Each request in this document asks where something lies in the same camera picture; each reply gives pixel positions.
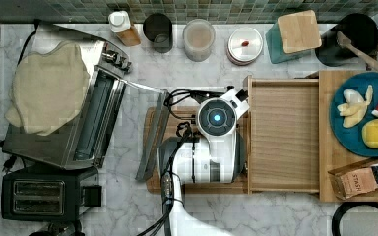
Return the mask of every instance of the spice container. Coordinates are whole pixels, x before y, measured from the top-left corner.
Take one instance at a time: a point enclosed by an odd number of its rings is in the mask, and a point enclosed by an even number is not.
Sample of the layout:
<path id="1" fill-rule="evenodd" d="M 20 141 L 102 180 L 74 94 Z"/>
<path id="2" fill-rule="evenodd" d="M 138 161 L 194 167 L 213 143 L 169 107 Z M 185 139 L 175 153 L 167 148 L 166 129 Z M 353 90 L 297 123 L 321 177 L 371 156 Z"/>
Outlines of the spice container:
<path id="1" fill-rule="evenodd" d="M 263 48 L 262 36 L 252 28 L 236 30 L 229 38 L 226 56 L 238 66 L 254 62 Z"/>
<path id="2" fill-rule="evenodd" d="M 135 46 L 141 43 L 136 27 L 125 11 L 114 12 L 109 15 L 109 24 L 112 32 L 124 43 L 125 46 Z"/>

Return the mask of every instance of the canister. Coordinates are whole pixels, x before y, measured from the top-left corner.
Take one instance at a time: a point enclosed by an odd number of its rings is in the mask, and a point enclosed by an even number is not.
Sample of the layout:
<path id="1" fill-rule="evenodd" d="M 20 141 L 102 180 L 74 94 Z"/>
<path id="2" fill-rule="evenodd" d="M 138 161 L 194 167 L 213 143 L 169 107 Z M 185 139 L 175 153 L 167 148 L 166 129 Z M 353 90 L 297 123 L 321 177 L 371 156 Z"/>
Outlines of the canister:
<path id="1" fill-rule="evenodd" d="M 266 33 L 272 63 L 298 59 L 321 46 L 315 12 L 312 10 L 278 17 Z"/>
<path id="2" fill-rule="evenodd" d="M 252 28 L 237 29 L 229 38 L 226 56 L 238 66 L 254 62 L 263 48 L 262 36 Z"/>
<path id="3" fill-rule="evenodd" d="M 195 62 L 205 61 L 211 55 L 215 37 L 215 30 L 208 21 L 190 21 L 183 30 L 186 56 Z"/>

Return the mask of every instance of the wooden box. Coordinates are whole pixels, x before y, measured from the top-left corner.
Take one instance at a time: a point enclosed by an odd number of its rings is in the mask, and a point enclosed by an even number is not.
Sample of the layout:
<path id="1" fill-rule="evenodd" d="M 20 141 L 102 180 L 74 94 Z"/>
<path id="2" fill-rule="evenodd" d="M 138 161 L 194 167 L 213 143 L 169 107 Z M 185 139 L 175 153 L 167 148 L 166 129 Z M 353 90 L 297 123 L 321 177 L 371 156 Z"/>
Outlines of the wooden box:
<path id="1" fill-rule="evenodd" d="M 257 80 L 249 94 L 248 192 L 319 192 L 318 80 Z"/>

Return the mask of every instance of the wooden cutting board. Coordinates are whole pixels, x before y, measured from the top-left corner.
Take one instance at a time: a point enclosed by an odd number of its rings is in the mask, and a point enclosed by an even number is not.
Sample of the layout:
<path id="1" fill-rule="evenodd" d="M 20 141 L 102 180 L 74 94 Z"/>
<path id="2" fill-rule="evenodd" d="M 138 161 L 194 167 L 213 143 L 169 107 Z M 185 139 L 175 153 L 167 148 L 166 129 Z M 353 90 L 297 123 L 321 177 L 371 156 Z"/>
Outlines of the wooden cutting board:
<path id="1" fill-rule="evenodd" d="M 174 113 L 181 117 L 191 117 L 196 113 L 197 107 L 177 107 L 177 110 L 174 110 Z M 145 140 L 152 123 L 154 116 L 154 110 L 150 108 L 146 114 L 146 121 L 144 126 L 144 136 Z M 245 139 L 247 143 L 247 119 L 248 115 L 245 114 L 237 122 L 239 124 L 239 132 L 241 136 Z M 177 125 L 182 122 L 177 120 L 170 115 L 167 127 L 164 133 L 163 140 L 170 137 L 176 137 L 176 128 Z M 192 126 L 193 131 L 197 131 L 196 125 Z M 160 180 L 158 176 L 158 170 L 155 168 L 153 177 L 146 181 L 147 189 L 150 193 L 159 194 L 161 191 Z M 247 176 L 241 173 L 238 178 L 235 179 L 233 183 L 222 184 L 222 183 L 203 183 L 203 184 L 185 184 L 182 188 L 182 191 L 186 194 L 246 194 L 247 193 Z"/>

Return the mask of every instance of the cup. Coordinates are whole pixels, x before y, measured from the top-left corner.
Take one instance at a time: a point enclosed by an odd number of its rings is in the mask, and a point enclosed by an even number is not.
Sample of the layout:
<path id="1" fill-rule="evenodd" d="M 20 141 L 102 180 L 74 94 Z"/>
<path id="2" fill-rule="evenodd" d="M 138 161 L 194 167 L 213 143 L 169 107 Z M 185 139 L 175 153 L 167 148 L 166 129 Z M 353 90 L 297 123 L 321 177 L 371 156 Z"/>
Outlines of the cup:
<path id="1" fill-rule="evenodd" d="M 183 30 L 186 56 L 195 62 L 206 60 L 212 52 L 216 33 L 213 26 L 202 19 L 190 21 Z"/>
<path id="2" fill-rule="evenodd" d="M 166 53 L 173 47 L 172 23 L 164 14 L 149 15 L 143 22 L 143 33 L 157 52 Z"/>
<path id="3" fill-rule="evenodd" d="M 348 37 L 354 47 L 367 55 L 377 50 L 378 29 L 376 23 L 364 14 L 350 14 L 321 36 L 322 46 L 315 49 L 315 54 L 318 60 L 326 66 L 341 66 L 348 59 L 357 56 L 347 48 L 339 46 L 337 43 L 338 31 Z"/>

